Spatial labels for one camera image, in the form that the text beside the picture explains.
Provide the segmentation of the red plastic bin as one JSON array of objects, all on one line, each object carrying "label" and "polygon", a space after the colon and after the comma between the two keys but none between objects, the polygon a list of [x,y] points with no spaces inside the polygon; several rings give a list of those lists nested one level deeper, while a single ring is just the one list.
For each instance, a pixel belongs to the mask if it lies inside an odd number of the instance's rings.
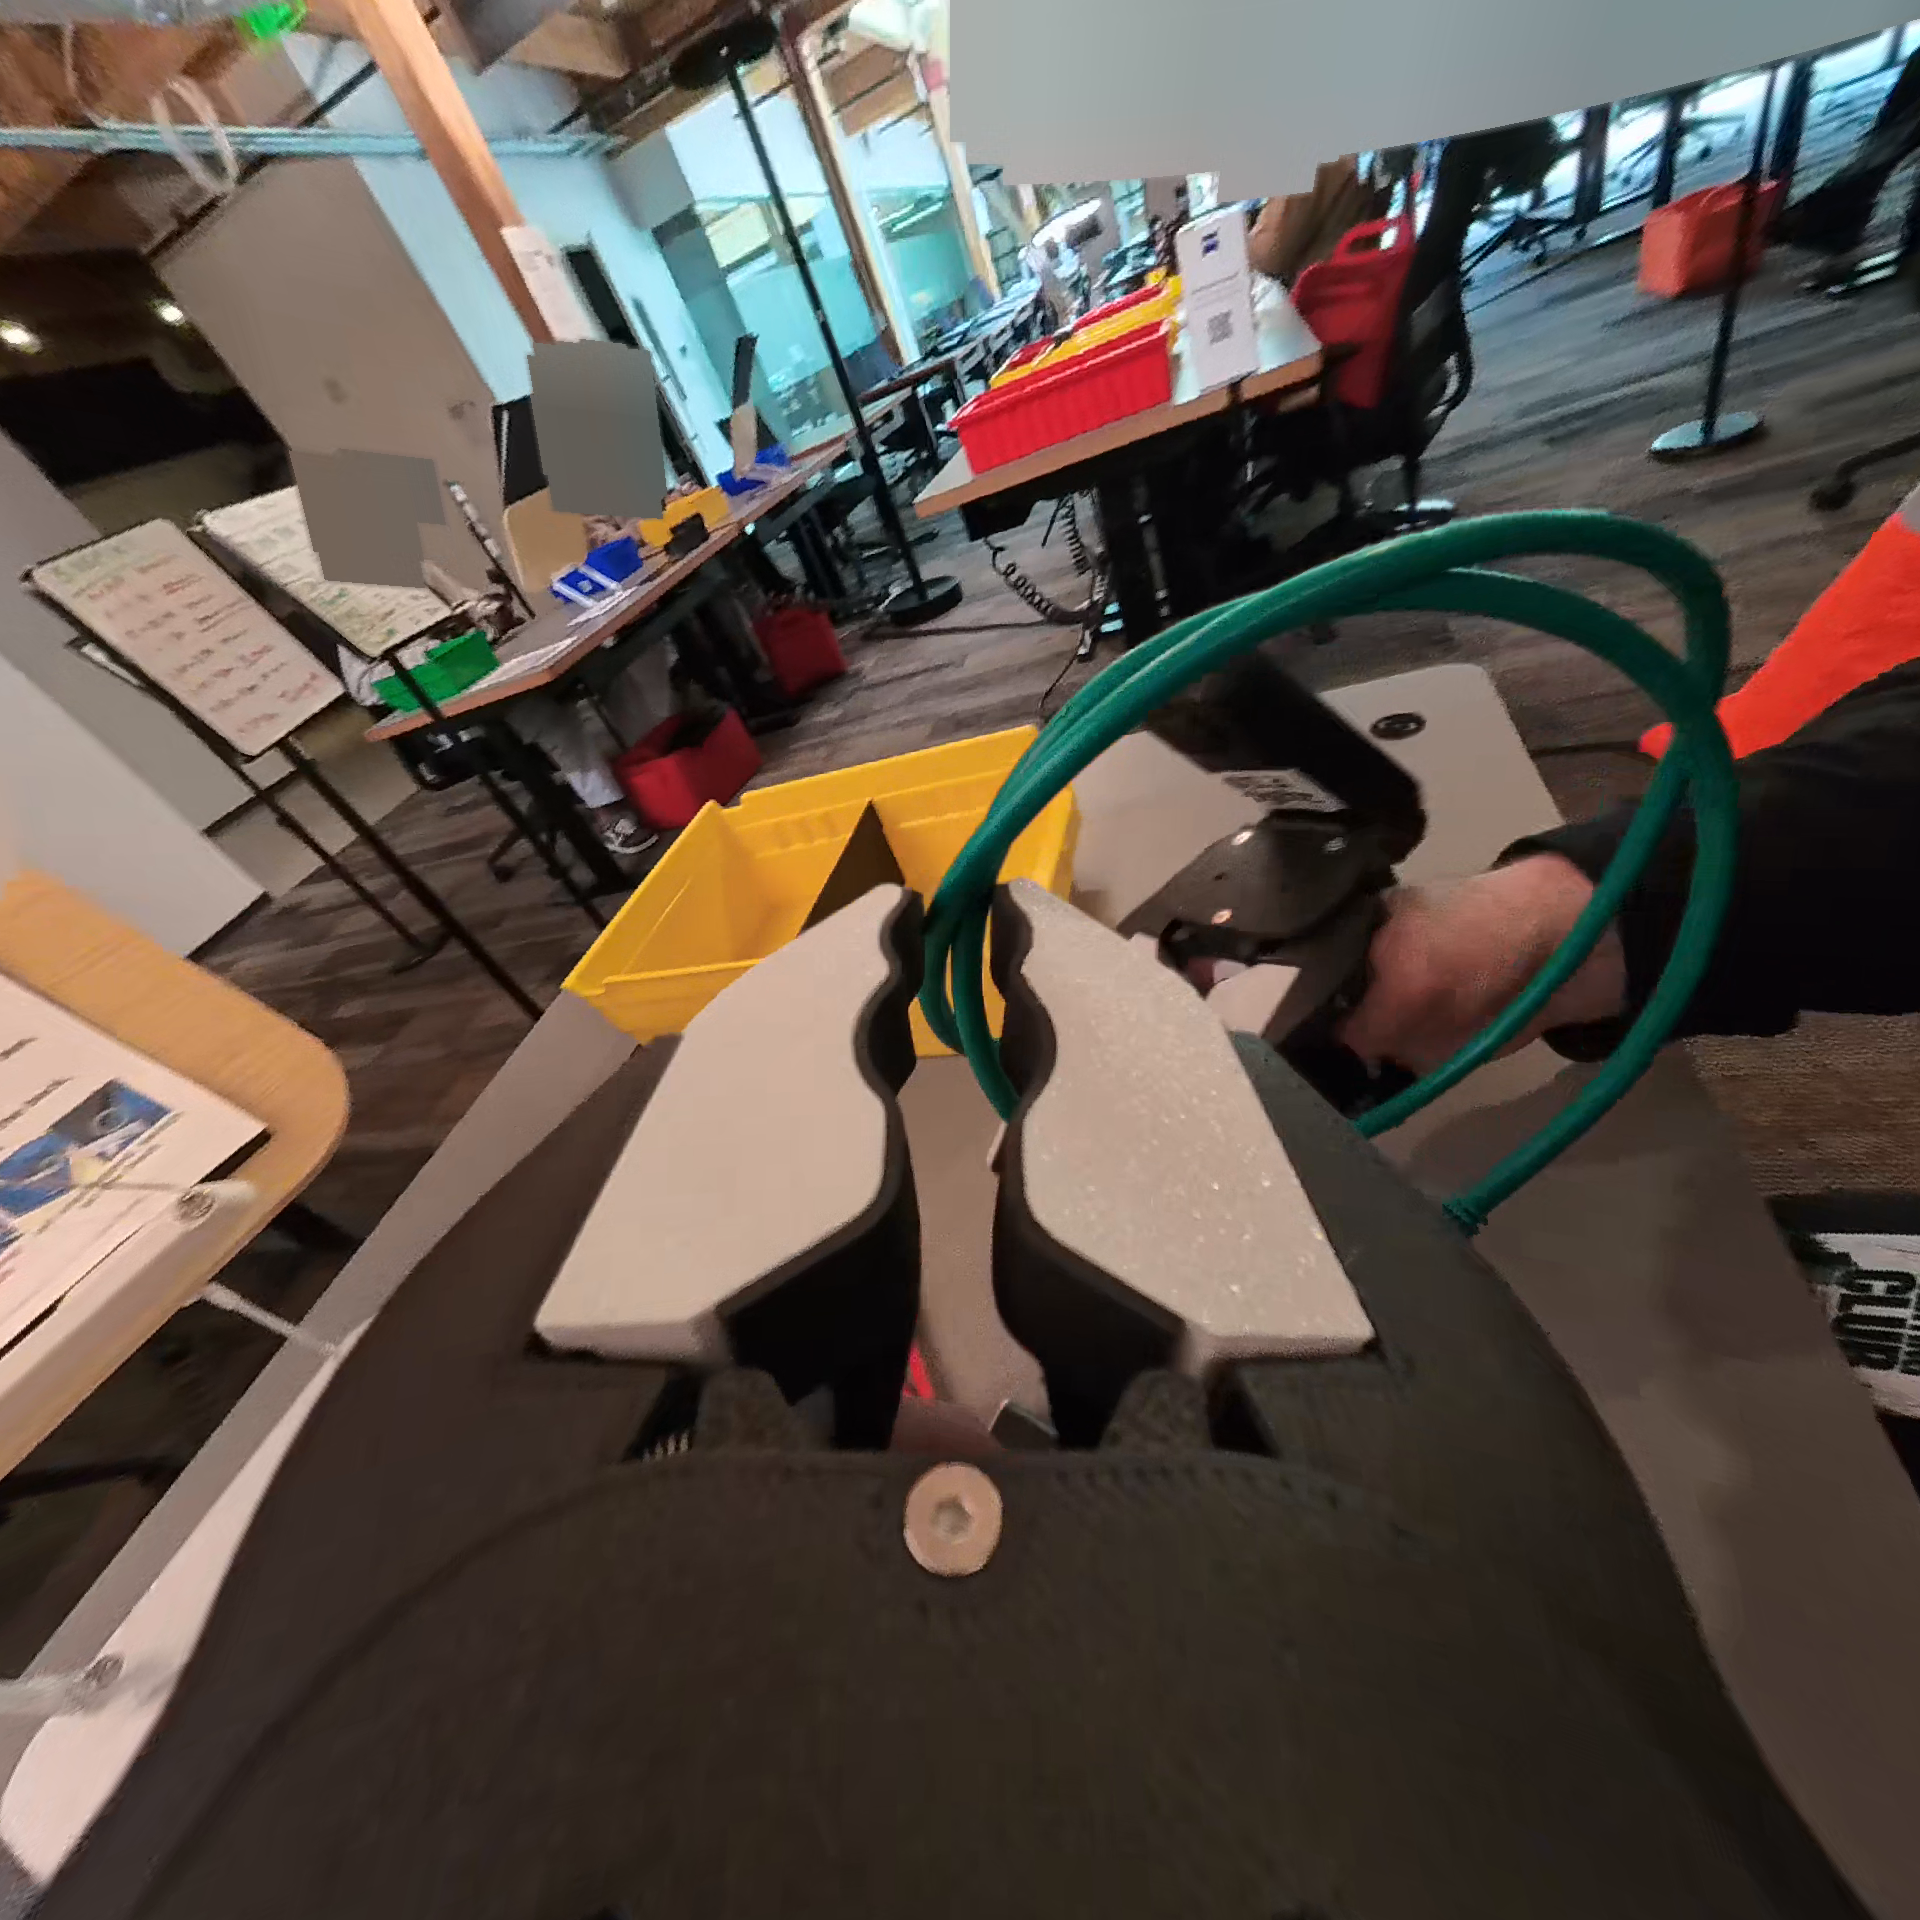
[{"label": "red plastic bin", "polygon": [[971,472],[990,472],[1171,400],[1169,319],[1048,351],[971,398],[952,421]]},{"label": "red plastic bin", "polygon": [[1636,290],[1654,298],[1717,292],[1738,265],[1744,181],[1701,186],[1654,208],[1640,230]]},{"label": "red plastic bin", "polygon": [[656,832],[734,801],[758,770],[762,750],[731,706],[674,712],[610,761],[625,799]]},{"label": "red plastic bin", "polygon": [[849,658],[825,607],[805,600],[769,605],[753,617],[753,632],[792,703],[849,673]]}]

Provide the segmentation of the yellow plastic bin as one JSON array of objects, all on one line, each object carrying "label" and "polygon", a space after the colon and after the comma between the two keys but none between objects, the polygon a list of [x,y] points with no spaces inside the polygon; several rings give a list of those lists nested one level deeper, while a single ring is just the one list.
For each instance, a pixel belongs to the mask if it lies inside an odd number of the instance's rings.
[{"label": "yellow plastic bin", "polygon": [[678,1034],[803,932],[869,809],[900,884],[931,901],[1035,738],[1035,726],[1016,726],[705,805],[568,973],[565,991],[635,1042]]}]

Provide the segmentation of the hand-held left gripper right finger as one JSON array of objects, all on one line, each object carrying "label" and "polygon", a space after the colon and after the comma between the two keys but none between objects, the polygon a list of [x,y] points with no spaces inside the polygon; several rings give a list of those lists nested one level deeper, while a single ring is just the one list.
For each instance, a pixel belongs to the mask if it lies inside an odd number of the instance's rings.
[{"label": "hand-held left gripper right finger", "polygon": [[1349,1359],[1376,1327],[1230,1030],[1144,945],[1016,879],[993,903],[993,1294],[1048,1415],[1093,1448],[1140,1376],[1212,1389]]}]

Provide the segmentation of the black office chair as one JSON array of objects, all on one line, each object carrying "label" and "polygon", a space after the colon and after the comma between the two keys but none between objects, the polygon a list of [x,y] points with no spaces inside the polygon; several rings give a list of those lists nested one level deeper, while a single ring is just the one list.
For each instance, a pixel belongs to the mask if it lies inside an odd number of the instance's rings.
[{"label": "black office chair", "polygon": [[1470,228],[1486,201],[1536,186],[1560,152],[1550,116],[1442,142],[1426,215],[1420,218],[1412,202],[1402,210],[1412,215],[1418,240],[1379,406],[1339,404],[1329,372],[1314,406],[1261,415],[1252,434],[1261,497],[1308,500],[1329,489],[1334,522],[1355,542],[1421,533],[1453,519],[1449,500],[1425,497],[1425,454],[1472,388],[1462,298]]}]

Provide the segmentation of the wooden board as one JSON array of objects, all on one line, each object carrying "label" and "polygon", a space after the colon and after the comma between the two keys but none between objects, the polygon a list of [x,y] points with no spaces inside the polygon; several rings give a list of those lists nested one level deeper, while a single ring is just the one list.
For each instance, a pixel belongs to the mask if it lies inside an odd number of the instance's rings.
[{"label": "wooden board", "polygon": [[268,1127],[222,1201],[153,1254],[78,1284],[2,1359],[2,1465],[17,1469],[165,1321],[225,1278],[338,1151],[349,1089],[329,1046],[38,871],[5,884],[2,961],[18,985],[227,1097]]}]

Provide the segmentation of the black printed mat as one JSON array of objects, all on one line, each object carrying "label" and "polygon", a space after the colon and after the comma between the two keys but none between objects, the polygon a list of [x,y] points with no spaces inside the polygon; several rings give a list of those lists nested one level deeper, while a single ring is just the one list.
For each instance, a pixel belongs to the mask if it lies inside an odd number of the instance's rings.
[{"label": "black printed mat", "polygon": [[1918,1418],[1918,1197],[1798,1192],[1769,1214],[1875,1409]]}]

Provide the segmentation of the green plastic bin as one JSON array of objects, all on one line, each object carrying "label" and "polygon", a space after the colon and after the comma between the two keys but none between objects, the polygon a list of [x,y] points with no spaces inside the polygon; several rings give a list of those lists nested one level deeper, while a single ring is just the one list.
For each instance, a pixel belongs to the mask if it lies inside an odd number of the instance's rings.
[{"label": "green plastic bin", "polygon": [[436,708],[486,681],[499,669],[491,637],[480,629],[401,649],[370,681],[370,701],[387,712],[419,712],[420,696]]}]

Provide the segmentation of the white panel with black hole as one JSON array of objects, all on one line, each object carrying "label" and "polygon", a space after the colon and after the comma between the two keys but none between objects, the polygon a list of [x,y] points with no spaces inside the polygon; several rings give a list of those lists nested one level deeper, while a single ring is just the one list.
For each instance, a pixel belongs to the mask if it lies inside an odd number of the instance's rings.
[{"label": "white panel with black hole", "polygon": [[[1402,882],[1466,879],[1561,823],[1483,669],[1429,665],[1333,688],[1325,701],[1421,789],[1426,832],[1396,865]],[[1282,799],[1314,797],[1309,781],[1206,701],[1100,754],[1073,792],[1081,814],[1073,903],[1112,927],[1230,829]]]}]

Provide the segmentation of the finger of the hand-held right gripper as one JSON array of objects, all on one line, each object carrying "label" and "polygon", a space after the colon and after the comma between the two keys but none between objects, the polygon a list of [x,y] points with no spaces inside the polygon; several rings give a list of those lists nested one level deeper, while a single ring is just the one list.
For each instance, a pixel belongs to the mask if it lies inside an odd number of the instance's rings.
[{"label": "finger of the hand-held right gripper", "polygon": [[1227,1030],[1261,1042],[1288,1042],[1309,1018],[1309,989],[1301,967],[1222,969],[1213,975],[1205,1000]]}]

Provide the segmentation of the printed instruction sheet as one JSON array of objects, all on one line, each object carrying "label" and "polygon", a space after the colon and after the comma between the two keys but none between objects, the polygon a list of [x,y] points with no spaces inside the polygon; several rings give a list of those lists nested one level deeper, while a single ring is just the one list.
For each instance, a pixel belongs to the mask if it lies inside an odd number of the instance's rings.
[{"label": "printed instruction sheet", "polygon": [[18,1344],[272,1138],[248,1109],[2,980],[2,1338]]}]

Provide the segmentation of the orange safety vest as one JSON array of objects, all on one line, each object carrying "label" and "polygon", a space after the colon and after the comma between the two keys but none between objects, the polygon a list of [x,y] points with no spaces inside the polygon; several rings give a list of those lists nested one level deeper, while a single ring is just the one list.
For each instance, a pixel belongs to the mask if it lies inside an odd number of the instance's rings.
[{"label": "orange safety vest", "polygon": [[1734,758],[1788,741],[1848,693],[1918,658],[1918,489],[1884,519],[1761,666],[1718,700]]}]

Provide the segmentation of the white sign card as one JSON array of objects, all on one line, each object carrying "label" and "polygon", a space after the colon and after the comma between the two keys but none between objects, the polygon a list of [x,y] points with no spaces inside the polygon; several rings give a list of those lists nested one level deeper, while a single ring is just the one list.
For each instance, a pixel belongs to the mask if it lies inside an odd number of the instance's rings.
[{"label": "white sign card", "polygon": [[1245,205],[1230,202],[1188,218],[1172,238],[1184,365],[1203,392],[1240,383],[1259,365],[1248,236]]}]

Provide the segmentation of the yellow bin on table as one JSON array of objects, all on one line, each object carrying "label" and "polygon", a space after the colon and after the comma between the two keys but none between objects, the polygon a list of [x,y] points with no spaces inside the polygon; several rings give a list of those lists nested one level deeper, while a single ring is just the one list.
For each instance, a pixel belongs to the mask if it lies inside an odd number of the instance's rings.
[{"label": "yellow bin on table", "polygon": [[1077,353],[1094,351],[1131,337],[1138,330],[1161,327],[1176,329],[1181,316],[1184,284],[1180,277],[1154,279],[1148,285],[1107,302],[1066,330],[1048,340],[1038,360],[1041,368],[1062,362]]}]

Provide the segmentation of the person's right forearm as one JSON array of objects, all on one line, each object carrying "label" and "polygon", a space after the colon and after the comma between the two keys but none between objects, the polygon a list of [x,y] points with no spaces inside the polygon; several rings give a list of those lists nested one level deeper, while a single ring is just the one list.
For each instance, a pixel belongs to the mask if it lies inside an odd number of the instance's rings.
[{"label": "person's right forearm", "polygon": [[[1741,757],[1738,789],[1734,888],[1669,1038],[1776,1038],[1801,1014],[1916,1016],[1916,662]],[[1552,854],[1597,882],[1634,816],[1617,807],[1521,838],[1500,863]],[[1658,985],[1686,906],[1693,840],[1691,809],[1678,807],[1617,911],[1621,1012],[1545,1028],[1563,1057],[1604,1057]]]}]

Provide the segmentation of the red bin on chair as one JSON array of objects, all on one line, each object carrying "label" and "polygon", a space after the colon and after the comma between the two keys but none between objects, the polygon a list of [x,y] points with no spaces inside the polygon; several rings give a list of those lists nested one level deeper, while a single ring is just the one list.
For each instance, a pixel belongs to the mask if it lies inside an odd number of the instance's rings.
[{"label": "red bin on chair", "polygon": [[1357,224],[1292,284],[1292,304],[1329,356],[1333,398],[1349,409],[1369,410],[1386,394],[1414,244],[1408,213]]}]

